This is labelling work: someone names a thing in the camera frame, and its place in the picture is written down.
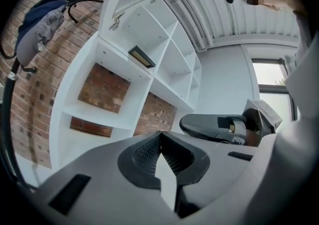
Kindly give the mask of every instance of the brick wall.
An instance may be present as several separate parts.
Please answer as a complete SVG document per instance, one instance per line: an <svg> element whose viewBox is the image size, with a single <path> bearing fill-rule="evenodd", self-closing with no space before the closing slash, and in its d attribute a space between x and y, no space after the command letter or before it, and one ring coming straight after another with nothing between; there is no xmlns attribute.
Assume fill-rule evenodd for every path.
<svg viewBox="0 0 319 225"><path fill-rule="evenodd" d="M1 36L2 46L7 54L13 53L17 28L25 13L38 1L40 0L20 0L13 10ZM22 71L18 73L11 108L14 148L21 156L43 166L51 167L49 124L57 89L74 56L98 29L101 8L102 5L95 2L79 3L76 8L72 8L72 14L79 20L78 24L65 13L65 22L52 41L30 64L37 67L37 74ZM13 60L0 58L2 83L5 82L12 63ZM128 86L124 79L96 65L84 84L79 99L116 113ZM136 134L159 129L169 130L173 118L174 108L149 94ZM108 136L112 130L76 118L73 118L71 127L104 136Z"/></svg>

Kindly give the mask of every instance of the white corrugated ceiling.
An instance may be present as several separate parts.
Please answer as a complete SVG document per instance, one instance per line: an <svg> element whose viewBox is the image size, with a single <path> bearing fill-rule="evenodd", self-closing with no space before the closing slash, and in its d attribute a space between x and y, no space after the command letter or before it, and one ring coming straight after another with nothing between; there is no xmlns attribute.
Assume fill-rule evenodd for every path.
<svg viewBox="0 0 319 225"><path fill-rule="evenodd" d="M197 51L214 46L220 37L245 34L273 35L298 40L296 18L289 11L273 11L241 0L164 0L176 15Z"/></svg>

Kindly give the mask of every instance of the black slot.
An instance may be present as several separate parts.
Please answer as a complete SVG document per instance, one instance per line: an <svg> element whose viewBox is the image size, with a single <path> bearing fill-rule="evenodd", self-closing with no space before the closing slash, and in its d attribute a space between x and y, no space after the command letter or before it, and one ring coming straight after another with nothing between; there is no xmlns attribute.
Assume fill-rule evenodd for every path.
<svg viewBox="0 0 319 225"><path fill-rule="evenodd" d="M244 154L244 153L240 153L240 152L235 152L235 151L231 151L228 156L237 158L237 159L243 159L243 160L247 160L247 161L251 161L251 159L253 158L252 155L249 154Z"/></svg>
<svg viewBox="0 0 319 225"><path fill-rule="evenodd" d="M91 177L86 175L76 175L50 202L49 206L56 209L63 215L67 215L71 207L80 196Z"/></svg>

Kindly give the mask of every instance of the black window frame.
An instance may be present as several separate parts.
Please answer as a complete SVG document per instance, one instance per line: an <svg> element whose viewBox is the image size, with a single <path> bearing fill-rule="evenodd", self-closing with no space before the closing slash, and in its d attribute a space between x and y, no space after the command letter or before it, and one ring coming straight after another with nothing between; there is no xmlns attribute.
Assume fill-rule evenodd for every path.
<svg viewBox="0 0 319 225"><path fill-rule="evenodd" d="M285 61L283 59L252 59L252 62L253 62L253 64L254 63L277 64L277 65L280 66L281 71L282 71L282 73L284 75L284 78L286 79L288 77L288 70L287 70ZM286 86L258 84L258 87L259 87L259 92L260 93L286 94L286 95L288 95L289 99L290 99L290 108L291 108L292 121L297 120L297 118L298 118L297 106L296 106L293 98L290 96L290 93L287 90Z"/></svg>

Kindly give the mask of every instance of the window pane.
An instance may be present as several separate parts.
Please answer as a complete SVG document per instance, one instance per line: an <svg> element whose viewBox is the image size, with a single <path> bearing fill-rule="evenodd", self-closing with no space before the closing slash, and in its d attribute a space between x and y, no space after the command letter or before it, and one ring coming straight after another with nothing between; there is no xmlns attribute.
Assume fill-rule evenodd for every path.
<svg viewBox="0 0 319 225"><path fill-rule="evenodd" d="M253 63L258 84L285 85L279 64Z"/></svg>
<svg viewBox="0 0 319 225"><path fill-rule="evenodd" d="M264 100L283 119L276 132L285 128L292 121L290 99L287 94L261 93L260 99Z"/></svg>

